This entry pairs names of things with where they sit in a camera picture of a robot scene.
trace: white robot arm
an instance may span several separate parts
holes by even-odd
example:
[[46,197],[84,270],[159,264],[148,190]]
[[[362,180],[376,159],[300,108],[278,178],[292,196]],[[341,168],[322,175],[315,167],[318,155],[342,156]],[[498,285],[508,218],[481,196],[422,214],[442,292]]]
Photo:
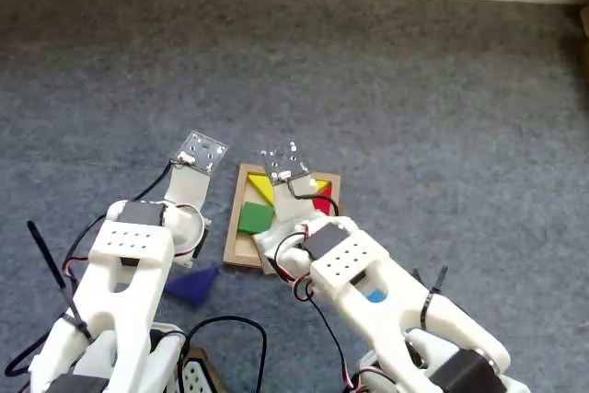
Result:
[[[192,133],[171,161],[163,202],[114,203],[98,232],[73,298],[91,340],[58,319],[29,366],[31,393],[175,390],[184,335],[154,323],[172,264],[190,267],[210,224],[200,212],[226,145]],[[160,340],[154,347],[153,332]]]
[[[291,174],[273,172],[276,195]],[[310,177],[296,179],[309,182]],[[292,192],[290,197],[300,203]],[[314,294],[328,299],[371,345],[374,351],[364,358],[361,372],[368,362],[377,362],[387,376],[365,370],[362,382],[371,391],[529,392],[503,375],[511,361],[497,339],[445,296],[423,286],[350,218],[299,221],[289,235],[284,242],[273,235],[266,258],[281,276],[306,275]],[[411,359],[410,341],[427,366]]]

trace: black strap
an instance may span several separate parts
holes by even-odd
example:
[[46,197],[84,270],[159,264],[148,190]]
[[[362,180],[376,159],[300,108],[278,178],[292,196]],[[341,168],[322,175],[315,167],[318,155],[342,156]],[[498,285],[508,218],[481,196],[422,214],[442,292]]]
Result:
[[90,335],[90,332],[88,331],[88,325],[86,324],[86,322],[84,320],[82,320],[81,318],[76,319],[76,318],[70,317],[66,313],[62,313],[60,318],[65,319],[67,322],[72,324],[80,333],[82,333],[86,337],[88,342],[90,342],[90,343],[92,342],[92,335]]
[[[425,301],[423,302],[422,312],[420,314],[420,321],[422,323],[422,330],[426,330],[425,327],[425,317],[427,316],[427,309],[430,308],[430,304],[432,303],[432,298],[434,295],[438,295],[442,290],[442,283],[444,282],[445,275],[448,273],[448,266],[444,266],[442,270],[440,270],[440,274],[438,275],[438,279],[435,284],[430,289],[430,292],[425,297]],[[413,271],[413,276],[418,281],[421,281],[419,277],[419,271],[417,269]]]

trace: wooden puzzle board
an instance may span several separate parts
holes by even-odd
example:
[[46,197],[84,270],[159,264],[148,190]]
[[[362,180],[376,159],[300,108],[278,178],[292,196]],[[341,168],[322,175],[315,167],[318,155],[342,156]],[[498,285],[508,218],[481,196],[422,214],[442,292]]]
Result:
[[[262,166],[250,165],[247,163],[244,163],[239,167],[233,209],[231,211],[229,229],[227,230],[223,262],[235,266],[262,269],[258,248],[256,248],[251,235],[237,231],[241,208],[245,202],[269,204],[260,192],[249,182],[248,174],[265,175],[265,172]],[[331,185],[331,198],[337,203],[340,202],[341,179],[339,175],[314,172],[311,174],[311,177],[314,179],[324,179],[325,181],[329,181]]]

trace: gray carpet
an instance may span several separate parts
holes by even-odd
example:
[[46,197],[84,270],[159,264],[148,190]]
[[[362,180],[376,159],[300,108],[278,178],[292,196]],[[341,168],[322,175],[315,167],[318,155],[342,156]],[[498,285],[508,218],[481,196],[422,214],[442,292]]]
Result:
[[[342,176],[347,214],[511,351],[534,391],[589,382],[589,113],[583,34],[562,6],[460,0],[0,0],[2,361],[63,308],[27,233],[58,257],[138,192],[191,129],[231,145],[204,207],[223,255],[240,162],[294,136]],[[162,190],[154,197],[161,197]],[[326,307],[351,364],[367,346]],[[267,392],[339,392],[310,306],[258,272],[222,269],[189,328],[239,314],[269,333]],[[195,339],[251,391],[255,331]],[[2,380],[2,391],[21,382]]]

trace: black cable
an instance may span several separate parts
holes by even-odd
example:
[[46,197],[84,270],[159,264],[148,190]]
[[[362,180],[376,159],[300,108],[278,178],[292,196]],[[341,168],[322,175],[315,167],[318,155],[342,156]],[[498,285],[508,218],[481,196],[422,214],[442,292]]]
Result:
[[25,375],[28,370],[29,366],[26,365],[24,367],[16,368],[17,365],[22,363],[27,357],[33,354],[41,345],[47,341],[47,337],[49,336],[49,332],[51,329],[48,329],[42,336],[40,336],[37,340],[35,340],[29,347],[19,353],[12,361],[8,363],[6,368],[4,369],[4,375],[8,377],[16,377]]
[[309,297],[309,302],[316,309],[317,313],[319,313],[319,316],[323,320],[323,324],[325,324],[325,327],[327,327],[328,332],[329,332],[329,335],[331,335],[331,338],[333,339],[333,342],[335,342],[335,345],[338,348],[338,353],[340,354],[340,362],[341,362],[341,375],[345,379],[346,372],[347,372],[346,359],[345,359],[345,357],[343,355],[343,350],[341,349],[340,342],[336,338],[335,333],[333,333],[333,330],[331,329],[331,326],[329,325],[328,320],[325,318],[325,315],[323,314],[323,312],[321,311],[321,309],[319,308],[319,306],[317,305],[317,303],[315,301],[313,301],[313,297],[312,296]]
[[264,328],[260,324],[258,324],[256,321],[253,321],[249,318],[239,317],[237,315],[223,315],[221,317],[208,318],[204,321],[199,322],[188,333],[187,338],[184,341],[184,346],[182,348],[182,352],[184,354],[188,353],[188,350],[191,346],[191,339],[199,329],[203,328],[204,326],[206,326],[208,324],[212,324],[214,322],[222,322],[222,321],[242,322],[244,324],[248,324],[252,327],[255,327],[256,329],[258,329],[260,331],[261,339],[262,339],[261,355],[260,355],[260,369],[258,371],[258,382],[256,383],[256,393],[260,393],[261,392],[261,383],[262,383],[262,379],[264,377],[264,365],[266,363],[266,349],[268,346],[268,338],[266,336],[266,330],[264,330]]
[[309,193],[306,195],[296,195],[295,190],[293,189],[293,184],[291,183],[290,180],[286,181],[286,185],[288,186],[288,191],[291,192],[291,195],[296,200],[315,200],[316,198],[319,198],[320,200],[325,200],[326,202],[329,202],[333,206],[333,213],[335,213],[335,216],[340,216],[340,207],[335,202],[335,200],[333,200],[331,197],[328,197],[327,195],[316,194],[316,193]]
[[291,281],[285,274],[283,274],[283,271],[281,271],[280,269],[280,264],[278,264],[278,250],[280,249],[280,247],[284,244],[284,242],[288,239],[288,238],[292,238],[292,237],[296,237],[297,235],[304,235],[305,232],[294,232],[291,235],[288,235],[286,237],[283,238],[283,240],[278,243],[278,246],[276,246],[276,250],[274,251],[274,263],[276,264],[276,272],[278,273],[278,276],[280,277],[281,280],[283,281]]
[[142,198],[144,198],[145,195],[147,195],[149,192],[151,192],[151,190],[155,186],[157,186],[166,177],[166,175],[172,169],[172,165],[173,165],[173,162],[171,160],[168,161],[166,167],[164,168],[164,170],[162,170],[162,173],[159,174],[159,177],[157,177],[153,183],[151,183],[149,186],[147,186],[144,191],[139,192],[139,194],[135,198],[133,198],[133,201],[136,202],[137,200],[141,200]]
[[29,388],[29,386],[30,386],[30,381],[27,381],[24,386],[22,386],[21,388],[18,389],[17,393],[25,393],[25,391],[27,390],[27,388]]

